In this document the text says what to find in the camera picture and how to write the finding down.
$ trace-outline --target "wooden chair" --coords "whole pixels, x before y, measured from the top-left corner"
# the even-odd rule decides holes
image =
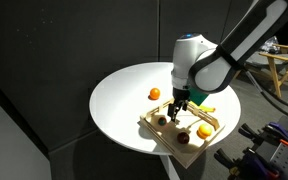
[[[250,72],[273,80],[275,93],[281,98],[280,86],[284,81],[288,81],[288,46],[279,44],[273,45],[280,47],[282,54],[256,52],[246,60],[245,67]]]

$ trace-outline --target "floor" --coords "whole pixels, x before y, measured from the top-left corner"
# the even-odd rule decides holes
[[[182,180],[226,179],[228,169],[214,159],[214,153],[222,148],[231,158],[242,157],[242,151],[253,145],[237,132],[243,123],[252,129],[261,129],[266,123],[285,117],[262,97],[244,74],[233,80],[231,87],[241,103],[237,127],[227,138],[209,147],[188,169],[171,157]],[[282,99],[288,102],[288,83],[281,89]],[[50,158],[53,180],[169,179],[159,156],[126,149],[99,130],[52,152]]]

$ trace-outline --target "wooden board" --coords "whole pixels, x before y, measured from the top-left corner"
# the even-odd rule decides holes
[[[167,148],[174,158],[185,168],[188,168],[198,156],[208,147],[214,138],[223,130],[225,124],[211,115],[198,109],[190,102],[187,111],[179,111],[176,123],[167,116],[168,105],[173,103],[171,99],[162,105],[146,112],[140,116],[140,124],[143,125],[153,136],[157,144]],[[167,123],[163,126],[158,124],[158,119],[164,117]],[[197,135],[201,124],[209,124],[212,127],[212,134],[206,139]],[[190,141],[188,144],[180,144],[177,135],[186,132]]]

